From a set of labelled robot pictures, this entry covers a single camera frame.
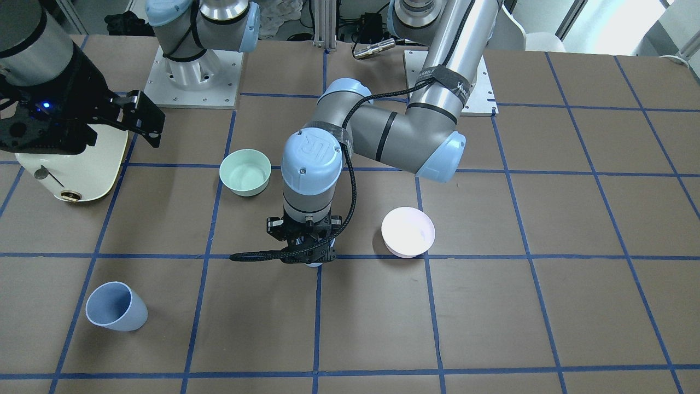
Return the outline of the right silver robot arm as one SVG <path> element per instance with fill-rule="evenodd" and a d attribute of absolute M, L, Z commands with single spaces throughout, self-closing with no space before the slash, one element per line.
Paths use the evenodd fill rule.
<path fill-rule="evenodd" d="M 149 1 L 145 7 L 168 75 L 179 88 L 205 86 L 215 50 L 251 52 L 259 8 L 250 1 Z M 82 154 L 98 142 L 95 125 L 130 131 L 160 145 L 165 114 L 142 91 L 113 92 L 102 72 L 38 1 L 2 2 L 2 150 Z"/>

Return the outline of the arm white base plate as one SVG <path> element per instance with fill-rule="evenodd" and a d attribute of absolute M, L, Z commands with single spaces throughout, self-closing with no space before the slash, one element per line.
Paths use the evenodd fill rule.
<path fill-rule="evenodd" d="M 243 53 L 207 50 L 190 62 L 175 62 L 158 48 L 145 94 L 160 108 L 235 109 Z"/>
<path fill-rule="evenodd" d="M 415 85 L 418 74 L 420 70 L 422 70 L 423 64 L 427 59 L 427 54 L 426 51 L 404 51 L 404 65 L 408 88 Z M 477 68 L 467 105 L 462 109 L 462 116 L 490 117 L 490 115 L 498 115 L 498 113 L 499 110 L 497 100 L 493 94 L 492 82 L 488 75 L 487 65 L 482 57 Z"/>

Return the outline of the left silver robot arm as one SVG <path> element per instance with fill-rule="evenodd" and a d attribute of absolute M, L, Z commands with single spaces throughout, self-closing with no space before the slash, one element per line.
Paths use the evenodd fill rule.
<path fill-rule="evenodd" d="M 354 154 L 435 182 L 452 179 L 466 145 L 457 131 L 458 118 L 502 5 L 390 2 L 390 32 L 428 47 L 416 82 L 382 94 L 372 94 L 353 78 L 332 82 L 310 120 L 283 148 L 283 216 L 267 219 L 267 233 L 287 246 L 230 259 L 333 261 L 333 240 L 348 226 L 357 204 Z"/>

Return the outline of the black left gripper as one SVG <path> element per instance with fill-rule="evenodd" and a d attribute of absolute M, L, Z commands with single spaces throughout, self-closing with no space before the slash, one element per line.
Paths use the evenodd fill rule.
<path fill-rule="evenodd" d="M 268 217 L 267 233 L 277 240 L 285 240 L 287 247 L 273 250 L 272 256 L 283 263 L 294 264 L 308 262 L 312 250 L 319 247 L 318 242 L 330 239 L 342 224 L 340 215 L 325 215 L 318 222 L 307 220 L 297 222 L 289 215 L 283 217 Z"/>

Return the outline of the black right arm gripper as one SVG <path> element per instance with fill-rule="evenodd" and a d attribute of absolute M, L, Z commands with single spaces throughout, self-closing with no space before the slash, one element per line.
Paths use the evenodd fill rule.
<path fill-rule="evenodd" d="M 145 92 L 112 92 L 79 47 L 67 69 L 49 82 L 15 86 L 3 76 L 2 99 L 8 100 L 2 109 L 16 109 L 1 120 L 1 150 L 15 154 L 81 154 L 97 143 L 94 123 L 136 133 L 157 149 L 166 119 Z"/>

